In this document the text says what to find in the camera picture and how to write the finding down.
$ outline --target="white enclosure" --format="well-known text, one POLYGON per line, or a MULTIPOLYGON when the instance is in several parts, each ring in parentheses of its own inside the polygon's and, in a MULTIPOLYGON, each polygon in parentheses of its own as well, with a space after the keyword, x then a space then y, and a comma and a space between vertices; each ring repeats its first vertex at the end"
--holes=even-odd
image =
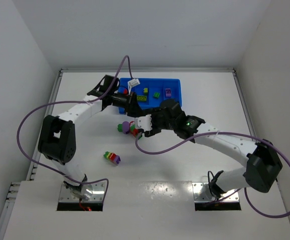
MULTIPOLYGON (((113 72, 65 72, 56 101, 76 100, 93 88, 104 74, 113 72)), ((231 72, 134 72, 138 78, 180 79, 183 110, 204 118, 221 130, 249 133, 237 86, 231 72)), ((54 106, 52 115, 70 108, 54 106)), ((109 188, 103 212, 56 211, 63 177, 38 167, 32 182, 23 182, 4 240, 18 239, 290 239, 287 218, 272 220, 254 212, 243 192, 242 210, 195 211, 192 182, 205 181, 208 170, 233 170, 235 160, 212 148, 186 143, 161 155, 146 155, 135 147, 135 138, 117 131, 117 124, 131 121, 107 107, 76 129, 77 152, 89 180, 108 177, 109 188), (111 151, 121 162, 113 166, 103 159, 111 151)), ((166 149, 181 139, 173 131, 142 138, 149 151, 166 149)), ((40 155, 40 162, 53 166, 40 155)), ((284 213, 277 184, 267 194, 249 189, 251 200, 268 214, 284 213)))

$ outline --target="lego block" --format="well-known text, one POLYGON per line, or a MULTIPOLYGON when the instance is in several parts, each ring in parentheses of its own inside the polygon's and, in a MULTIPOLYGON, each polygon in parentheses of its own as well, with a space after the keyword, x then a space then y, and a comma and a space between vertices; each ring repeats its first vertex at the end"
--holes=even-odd
POLYGON ((147 101, 147 96, 137 95, 137 101, 145 102, 145 101, 147 101))
POLYGON ((124 134, 128 134, 128 133, 129 133, 129 122, 124 121, 124 122, 122 123, 122 132, 123 132, 124 134))
POLYGON ((113 152, 105 152, 104 158, 111 161, 115 165, 118 165, 120 163, 120 157, 113 152))
POLYGON ((123 125, 122 124, 118 124, 117 130, 118 130, 118 132, 122 133, 122 131, 123 131, 123 125))
POLYGON ((166 96, 166 98, 171 98, 171 89, 169 89, 169 88, 165 88, 165 96, 166 96))
POLYGON ((155 92, 155 93, 154 93, 154 98, 157 99, 157 98, 159 98, 159 96, 160 96, 160 93, 158 93, 158 92, 155 92))

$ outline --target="purple cable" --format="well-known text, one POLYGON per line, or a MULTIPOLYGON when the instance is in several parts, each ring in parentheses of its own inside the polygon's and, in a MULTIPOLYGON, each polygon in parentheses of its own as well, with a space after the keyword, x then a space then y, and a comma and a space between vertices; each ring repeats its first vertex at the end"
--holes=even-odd
MULTIPOLYGON (((166 152, 169 152, 177 147, 179 147, 180 145, 184 144, 185 142, 188 142, 194 138, 198 138, 198 137, 202 137, 202 136, 207 136, 207 135, 233 135, 233 136, 242 136, 242 137, 245 137, 245 138, 249 138, 249 139, 254 139, 256 141, 259 141, 263 144, 265 144, 266 146, 272 148, 275 152, 277 152, 283 159, 284 161, 287 163, 287 165, 290 167, 290 161, 288 160, 288 158, 279 150, 277 149, 275 146, 273 146, 272 144, 264 141, 263 139, 259 138, 259 137, 256 137, 256 136, 250 136, 250 135, 247 135, 247 134, 241 134, 241 133, 236 133, 236 132, 229 132, 229 131, 222 131, 222 132, 217 132, 217 131, 213 131, 213 132, 205 132, 205 133, 201 133, 201 134, 196 134, 194 136, 191 136, 189 138, 187 138, 186 140, 184 141, 181 141, 180 143, 170 147, 170 148, 167 148, 163 151, 156 151, 156 152, 148 152, 148 151, 145 151, 143 149, 141 149, 138 145, 138 137, 140 136, 140 134, 137 135, 136 137, 136 141, 135 141, 135 144, 136 144, 136 148, 145 153, 145 154, 149 154, 149 155, 158 155, 158 154, 164 154, 166 152)), ((246 188, 244 189, 244 192, 245 192, 245 196, 246 196, 246 200, 247 202, 249 203, 249 205, 251 206, 252 209, 254 209, 257 213, 259 213, 260 215, 264 216, 264 217, 267 217, 267 218, 273 218, 273 219, 280 219, 282 217, 288 217, 290 216, 290 211, 284 213, 284 214, 281 214, 281 215, 268 215, 268 214, 265 214, 265 213, 262 213, 261 211, 259 211, 258 209, 255 208, 255 206, 250 202, 249 198, 248 198, 248 195, 247 195, 247 190, 246 188)))
POLYGON ((122 66, 123 66, 123 64, 124 64, 124 62, 125 62, 126 59, 128 59, 128 69, 129 69, 129 73, 130 73, 130 78, 133 78, 133 76, 132 76, 132 74, 131 74, 131 68, 130 68, 130 59, 129 59, 129 56, 126 55, 126 56, 124 56, 124 58, 122 59, 120 65, 119 65, 119 67, 118 67, 118 69, 117 69, 117 72, 116 72, 116 74, 115 74, 115 76, 114 76, 114 79, 112 80, 112 82, 111 82, 111 84, 109 85, 108 89, 107 89, 107 90, 104 92, 104 94, 102 94, 100 97, 98 97, 98 98, 96 98, 96 99, 94 99, 94 100, 88 101, 88 102, 86 102, 86 101, 56 101, 56 102, 50 102, 50 103, 47 103, 47 104, 41 105, 41 106, 39 106, 39 107, 33 109, 31 112, 29 112, 29 113, 24 117, 24 119, 21 121, 21 123, 20 123, 20 125, 19 125, 19 127, 18 127, 18 130, 17 130, 17 144, 18 144, 18 147, 19 147, 20 151, 22 152, 22 154, 23 154, 27 159, 29 159, 30 161, 32 161, 32 162, 34 162, 34 163, 36 163, 36 164, 38 164, 38 165, 40 165, 40 166, 43 166, 43 167, 45 167, 45 168, 48 168, 48 169, 50 169, 50 170, 52 170, 52 171, 54 171, 54 172, 56 172, 56 173, 59 173, 59 174, 61 174, 62 176, 64 176, 65 178, 67 178, 67 179, 69 179, 69 180, 71 180, 71 181, 73 181, 73 182, 75 182, 75 183, 77 183, 77 184, 88 185, 88 184, 99 183, 99 182, 101 182, 101 181, 107 181, 107 186, 106 186, 106 189, 105 189, 105 192, 104 192, 104 197, 103 197, 103 201, 102 201, 102 203, 103 203, 104 200, 105 200, 105 197, 106 197, 106 194, 107 194, 107 190, 108 190, 108 186, 109 186, 109 180, 108 180, 107 178, 103 178, 103 179, 96 180, 96 181, 80 182, 80 181, 77 181, 77 180, 75 180, 75 179, 73 179, 73 178, 71 178, 71 177, 69 177, 69 176, 66 176, 63 172, 59 171, 58 169, 55 169, 55 168, 53 168, 53 167, 51 167, 51 166, 48 166, 48 165, 46 165, 46 164, 43 164, 43 163, 40 163, 40 162, 34 160, 33 158, 31 158, 31 157, 30 157, 30 156, 29 156, 29 155, 24 151, 23 147, 22 147, 21 144, 20 144, 20 130, 21 130, 21 128, 22 128, 24 122, 27 120, 27 118, 28 118, 31 114, 33 114, 35 111, 37 111, 37 110, 39 110, 39 109, 42 109, 42 108, 45 108, 45 107, 47 107, 47 106, 56 105, 56 104, 86 104, 86 103, 93 103, 93 102, 95 102, 95 101, 98 101, 98 100, 103 99, 103 98, 107 95, 107 93, 109 92, 109 90, 111 89, 111 87, 114 85, 115 80, 116 80, 116 78, 117 78, 117 76, 118 76, 118 74, 119 74, 119 72, 120 72, 120 70, 121 70, 121 68, 122 68, 122 66))

